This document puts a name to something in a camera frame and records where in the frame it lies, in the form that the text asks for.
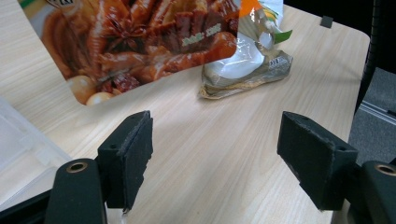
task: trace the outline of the plastic packaging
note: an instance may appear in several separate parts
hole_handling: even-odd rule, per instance
[[[0,211],[52,188],[71,158],[0,98]]]
[[[237,50],[231,58],[204,65],[202,97],[220,99],[289,74],[292,57],[275,45],[287,40],[291,31],[282,32],[277,19],[276,12],[259,2],[242,1]]]
[[[39,1],[23,2],[27,12]],[[51,11],[32,24],[84,105],[235,52],[234,0],[48,2]]]

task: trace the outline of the snack package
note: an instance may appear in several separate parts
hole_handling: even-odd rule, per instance
[[[20,3],[84,105],[231,57],[236,50],[239,5],[234,0]]]
[[[251,90],[290,72],[292,57],[275,48],[291,35],[278,28],[278,14],[254,0],[242,1],[240,13],[235,54],[204,65],[200,89],[204,98]]]

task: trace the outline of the egg image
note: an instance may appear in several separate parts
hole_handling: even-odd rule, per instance
[[[76,99],[84,105],[87,100],[96,93],[95,84],[86,76],[71,77],[67,79],[67,84]]]
[[[114,97],[114,94],[112,93],[108,93],[105,91],[97,92],[88,99],[86,105],[97,105],[112,97]]]

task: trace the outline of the metal screw hole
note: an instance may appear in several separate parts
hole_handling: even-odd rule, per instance
[[[78,172],[85,170],[87,167],[88,167],[87,162],[76,162],[76,163],[69,165],[66,168],[66,171],[67,171],[67,173],[74,174],[74,173],[78,173]]]

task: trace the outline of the orange label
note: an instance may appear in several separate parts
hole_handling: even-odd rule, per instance
[[[257,0],[242,0],[239,17],[247,16],[251,11],[256,11],[260,8],[262,8],[262,5]]]

